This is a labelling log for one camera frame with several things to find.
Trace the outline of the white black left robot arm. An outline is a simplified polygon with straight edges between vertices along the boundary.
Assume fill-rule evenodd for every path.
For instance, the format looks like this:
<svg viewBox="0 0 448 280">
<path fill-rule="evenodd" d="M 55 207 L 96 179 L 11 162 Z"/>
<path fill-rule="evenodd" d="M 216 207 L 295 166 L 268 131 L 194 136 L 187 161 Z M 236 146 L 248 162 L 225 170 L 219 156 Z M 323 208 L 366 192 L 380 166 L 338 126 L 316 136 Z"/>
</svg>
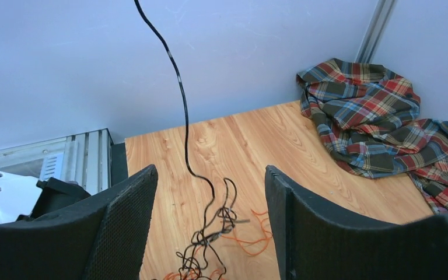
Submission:
<svg viewBox="0 0 448 280">
<path fill-rule="evenodd" d="M 0 171 L 0 224 L 36 219 L 89 196 L 79 185 L 53 177 L 40 180 Z"/>
</svg>

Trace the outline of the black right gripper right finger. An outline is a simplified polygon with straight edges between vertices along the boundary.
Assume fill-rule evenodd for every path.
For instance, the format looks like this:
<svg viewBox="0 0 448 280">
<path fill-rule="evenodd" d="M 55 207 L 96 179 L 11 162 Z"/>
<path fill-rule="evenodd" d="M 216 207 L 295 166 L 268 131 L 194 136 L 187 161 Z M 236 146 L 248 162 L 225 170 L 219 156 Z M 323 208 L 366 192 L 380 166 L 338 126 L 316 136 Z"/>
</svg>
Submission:
<svg viewBox="0 0 448 280">
<path fill-rule="evenodd" d="M 281 279 L 448 279 L 448 214 L 383 222 L 317 195 L 272 165 L 265 195 Z"/>
</svg>

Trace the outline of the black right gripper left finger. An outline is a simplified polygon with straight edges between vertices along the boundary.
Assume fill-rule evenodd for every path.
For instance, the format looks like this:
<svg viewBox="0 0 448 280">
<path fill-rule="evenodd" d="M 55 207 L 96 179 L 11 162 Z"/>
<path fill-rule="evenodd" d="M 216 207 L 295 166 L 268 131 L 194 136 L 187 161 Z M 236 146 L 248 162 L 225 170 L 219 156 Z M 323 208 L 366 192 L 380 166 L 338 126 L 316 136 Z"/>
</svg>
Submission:
<svg viewBox="0 0 448 280">
<path fill-rule="evenodd" d="M 0 279 L 138 279 L 158 171 L 0 223 Z"/>
</svg>

